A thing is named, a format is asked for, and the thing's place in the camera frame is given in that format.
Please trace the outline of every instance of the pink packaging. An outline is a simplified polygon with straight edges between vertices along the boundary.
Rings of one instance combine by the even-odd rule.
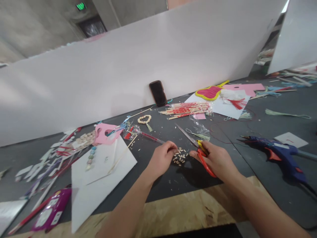
[[[46,230],[46,232],[48,232],[57,226],[71,194],[71,188],[55,192],[47,206],[40,213],[40,216],[32,227],[32,231]]]

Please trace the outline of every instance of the left hand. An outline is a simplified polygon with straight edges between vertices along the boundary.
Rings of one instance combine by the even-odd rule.
[[[154,182],[163,175],[171,164],[173,156],[178,152],[177,146],[171,141],[165,142],[154,150],[153,156],[145,169]]]

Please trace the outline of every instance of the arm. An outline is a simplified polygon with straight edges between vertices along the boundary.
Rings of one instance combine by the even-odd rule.
[[[205,158],[206,163],[212,168],[215,175],[237,195],[246,215],[260,237],[310,237],[273,201],[264,196],[246,177],[239,173],[224,148],[207,141],[202,144],[209,152],[208,158]],[[196,151],[191,151],[190,155],[199,160]]]
[[[171,141],[155,149],[149,165],[110,213],[96,238],[132,237],[154,181],[166,172],[177,152],[177,146]]]

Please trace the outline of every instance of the green exit sign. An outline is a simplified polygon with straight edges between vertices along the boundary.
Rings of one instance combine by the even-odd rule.
[[[82,10],[87,8],[83,2],[76,4],[76,7],[77,7],[78,11],[82,11]]]

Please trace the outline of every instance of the right hand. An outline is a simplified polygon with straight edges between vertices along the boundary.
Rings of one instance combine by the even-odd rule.
[[[230,155],[224,148],[216,146],[208,141],[202,141],[202,145],[209,152],[207,158],[204,157],[206,164],[223,182],[235,179],[240,174],[237,167],[232,162]],[[201,162],[196,151],[192,150],[189,154]]]

